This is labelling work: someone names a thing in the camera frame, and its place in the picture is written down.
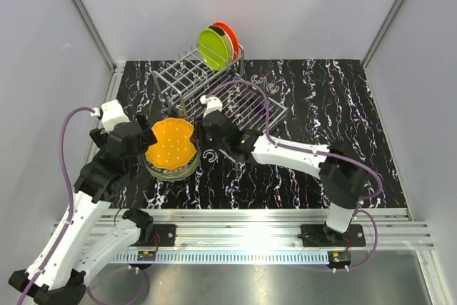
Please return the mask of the yellow dotted scalloped plate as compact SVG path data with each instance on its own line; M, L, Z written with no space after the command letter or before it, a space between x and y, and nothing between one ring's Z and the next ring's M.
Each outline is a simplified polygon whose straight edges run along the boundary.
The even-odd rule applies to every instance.
M169 117L157 121L151 128L157 142L145 153L149 167L174 170L187 165L197 153L191 141L194 126L184 119Z

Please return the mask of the lime green plate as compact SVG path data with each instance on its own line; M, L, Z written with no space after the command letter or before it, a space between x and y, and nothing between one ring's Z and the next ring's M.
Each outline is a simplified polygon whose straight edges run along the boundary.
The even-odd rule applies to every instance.
M207 27L199 34L197 43L202 59L213 70L224 69L227 65L228 52L223 39Z

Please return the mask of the orange red plate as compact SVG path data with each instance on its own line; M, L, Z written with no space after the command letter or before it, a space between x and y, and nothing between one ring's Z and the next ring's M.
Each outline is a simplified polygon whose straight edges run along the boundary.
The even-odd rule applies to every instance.
M240 52L238 38L235 34L235 31L226 23L222 21L214 22L214 25L219 27L220 29L224 30L226 35L230 38L232 46L233 46L233 57L232 60L235 61L238 57L238 53Z

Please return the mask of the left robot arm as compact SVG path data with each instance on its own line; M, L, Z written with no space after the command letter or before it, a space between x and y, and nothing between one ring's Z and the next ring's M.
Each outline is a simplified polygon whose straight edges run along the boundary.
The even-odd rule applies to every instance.
M98 147L93 159L69 184L69 206L48 244L27 269L14 271L9 285L20 292L18 302L31 297L36 304L78 304L92 279L120 251L145 246L154 237L154 219L140 209L128 209L119 222L84 251L82 246L113 198L139 171L139 157L157 142L142 115L117 117L112 129L93 129Z

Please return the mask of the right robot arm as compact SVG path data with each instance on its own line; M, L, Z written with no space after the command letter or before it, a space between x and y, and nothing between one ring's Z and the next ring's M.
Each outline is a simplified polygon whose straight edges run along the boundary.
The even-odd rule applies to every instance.
M207 142L238 163L281 166L317 178L330 201L329 213L320 229L303 233L302 238L314 246L355 243L349 228L368 179L359 161L351 161L338 146L312 146L240 130L220 110L204 114L201 127Z

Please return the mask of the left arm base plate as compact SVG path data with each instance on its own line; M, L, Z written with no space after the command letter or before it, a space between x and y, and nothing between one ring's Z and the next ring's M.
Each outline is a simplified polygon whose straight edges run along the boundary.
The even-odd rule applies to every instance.
M175 245L176 229L175 224L152 224L141 231L139 240L133 246L172 247Z

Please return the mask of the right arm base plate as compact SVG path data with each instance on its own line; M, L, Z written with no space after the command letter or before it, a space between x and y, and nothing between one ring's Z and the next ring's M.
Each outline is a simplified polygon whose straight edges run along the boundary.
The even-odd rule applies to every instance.
M365 247L366 239L360 224L350 224L344 233L329 229L325 224L302 224L297 237L303 247L333 248Z

